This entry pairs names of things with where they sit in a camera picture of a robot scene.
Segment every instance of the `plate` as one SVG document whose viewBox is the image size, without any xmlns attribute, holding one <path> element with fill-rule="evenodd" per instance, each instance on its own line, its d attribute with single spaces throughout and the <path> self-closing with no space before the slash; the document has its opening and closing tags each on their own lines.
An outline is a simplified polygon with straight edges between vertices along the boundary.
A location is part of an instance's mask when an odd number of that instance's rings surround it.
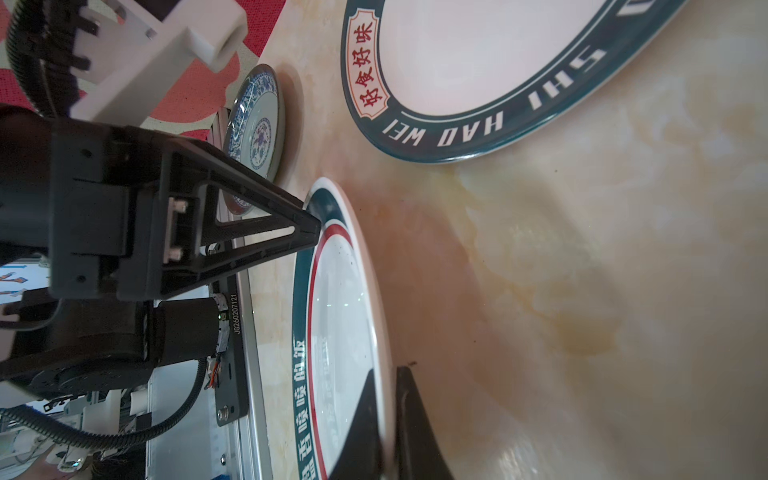
<svg viewBox="0 0 768 480">
<path fill-rule="evenodd" d="M 320 219 L 323 231 L 315 248 L 296 255 L 293 279 L 299 477 L 330 475 L 371 370 L 386 472 L 395 451 L 395 374 L 373 266 L 353 209 L 336 184 L 320 178 L 304 207 Z"/>
<path fill-rule="evenodd" d="M 275 179 L 283 154 L 285 105 L 275 71 L 265 64 L 250 71 L 237 92 L 223 151 L 269 181 Z M 253 205 L 224 194 L 233 215 L 242 216 Z"/>
<path fill-rule="evenodd" d="M 393 157 L 477 157 L 587 97 L 683 3 L 348 0 L 346 103 L 361 132 Z"/>
</svg>

